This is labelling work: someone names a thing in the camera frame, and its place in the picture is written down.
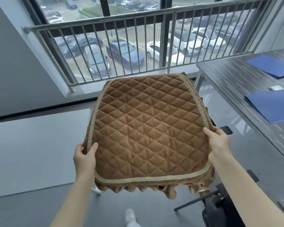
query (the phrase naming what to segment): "white car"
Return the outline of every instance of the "white car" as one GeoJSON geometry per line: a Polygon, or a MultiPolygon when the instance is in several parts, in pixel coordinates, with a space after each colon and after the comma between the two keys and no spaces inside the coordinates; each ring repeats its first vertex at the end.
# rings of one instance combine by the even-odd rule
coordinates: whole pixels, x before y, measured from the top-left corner
{"type": "Polygon", "coordinates": [[[160,6],[158,4],[148,5],[147,7],[144,8],[144,11],[150,11],[150,10],[156,10],[156,9],[160,9],[160,6]]]}
{"type": "Polygon", "coordinates": [[[57,17],[57,16],[48,17],[47,20],[50,24],[64,22],[63,17],[57,17]]]}
{"type": "Polygon", "coordinates": [[[132,2],[133,0],[122,0],[121,5],[126,6],[126,4],[132,2]]]}
{"type": "Polygon", "coordinates": [[[219,37],[218,33],[216,31],[213,31],[210,28],[207,28],[206,32],[205,32],[205,28],[200,27],[199,31],[198,31],[198,28],[194,28],[191,32],[195,36],[198,35],[198,38],[200,38],[200,40],[202,40],[202,38],[204,37],[204,40],[203,40],[204,48],[207,48],[209,46],[208,50],[213,49],[214,51],[217,51],[219,49],[220,50],[224,49],[225,46],[226,46],[225,40],[223,40],[223,38],[219,37]]]}
{"type": "MultiPolygon", "coordinates": [[[[159,61],[160,57],[160,42],[156,41],[155,45],[154,42],[148,42],[146,46],[146,54],[148,58],[154,58],[154,49],[155,49],[155,60],[159,61]]],[[[167,43],[167,56],[166,62],[168,62],[168,55],[169,55],[170,44],[167,43]]],[[[178,49],[173,46],[173,52],[171,56],[171,66],[177,65],[177,56],[178,56],[178,49]]],[[[184,60],[184,55],[179,53],[178,64],[182,64],[184,60]]]]}
{"type": "MultiPolygon", "coordinates": [[[[171,30],[169,31],[168,34],[168,39],[170,40],[171,37],[171,30]]],[[[199,37],[196,37],[192,32],[189,30],[183,29],[182,32],[182,38],[181,38],[181,43],[180,43],[180,36],[181,36],[181,28],[180,29],[175,29],[175,34],[174,34],[174,46],[180,51],[182,51],[186,56],[191,56],[192,53],[196,54],[200,50],[203,49],[203,45],[201,45],[202,41],[200,40],[199,37]]]]}

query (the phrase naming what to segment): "gray floor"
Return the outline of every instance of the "gray floor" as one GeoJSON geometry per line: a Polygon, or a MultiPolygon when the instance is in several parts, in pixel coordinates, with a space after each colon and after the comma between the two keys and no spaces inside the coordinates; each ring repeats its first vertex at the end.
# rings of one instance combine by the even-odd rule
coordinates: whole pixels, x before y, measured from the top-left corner
{"type": "MultiPolygon", "coordinates": [[[[284,157],[264,137],[252,130],[212,86],[204,82],[200,95],[216,125],[227,125],[234,132],[231,135],[231,149],[235,158],[245,169],[253,170],[260,179],[259,186],[274,202],[284,199],[284,157]]],[[[93,103],[86,103],[29,117],[93,106],[93,103]]],[[[49,226],[70,187],[65,185],[0,198],[0,227],[49,226]]],[[[124,226],[124,212],[132,208],[142,227],[204,227],[200,202],[178,213],[173,211],[176,206],[196,197],[186,187],[177,188],[175,200],[168,200],[163,193],[150,189],[133,193],[122,191],[119,194],[106,191],[100,196],[92,193],[84,226],[124,226]]]]}

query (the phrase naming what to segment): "gray desk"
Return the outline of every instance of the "gray desk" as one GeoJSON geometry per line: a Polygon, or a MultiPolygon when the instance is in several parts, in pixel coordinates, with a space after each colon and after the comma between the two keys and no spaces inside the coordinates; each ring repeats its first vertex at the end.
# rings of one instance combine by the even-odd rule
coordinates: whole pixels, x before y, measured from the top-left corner
{"type": "MultiPolygon", "coordinates": [[[[264,54],[284,60],[284,49],[264,54]]],[[[247,94],[268,91],[268,87],[280,85],[284,78],[275,79],[246,63],[261,54],[248,54],[215,61],[197,63],[200,69],[196,89],[199,91],[203,79],[210,81],[220,95],[254,129],[263,134],[284,155],[284,122],[270,124],[245,99],[247,94]]]]}

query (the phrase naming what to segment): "folder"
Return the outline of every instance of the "folder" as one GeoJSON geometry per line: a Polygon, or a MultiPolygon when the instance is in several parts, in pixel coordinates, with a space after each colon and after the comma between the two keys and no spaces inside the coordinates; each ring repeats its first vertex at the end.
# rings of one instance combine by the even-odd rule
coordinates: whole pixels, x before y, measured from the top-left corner
{"type": "Polygon", "coordinates": [[[274,57],[261,55],[247,61],[247,63],[275,78],[284,77],[284,62],[274,57]]]}
{"type": "Polygon", "coordinates": [[[284,90],[259,92],[246,98],[269,123],[284,122],[284,90]]]}

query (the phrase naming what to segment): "white sneaker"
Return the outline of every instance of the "white sneaker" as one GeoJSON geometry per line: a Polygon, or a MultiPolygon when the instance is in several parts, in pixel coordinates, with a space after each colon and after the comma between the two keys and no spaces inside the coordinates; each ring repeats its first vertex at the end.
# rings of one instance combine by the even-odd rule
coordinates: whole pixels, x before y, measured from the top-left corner
{"type": "Polygon", "coordinates": [[[131,222],[136,222],[136,215],[132,209],[127,209],[125,211],[125,226],[128,226],[131,222]]]}

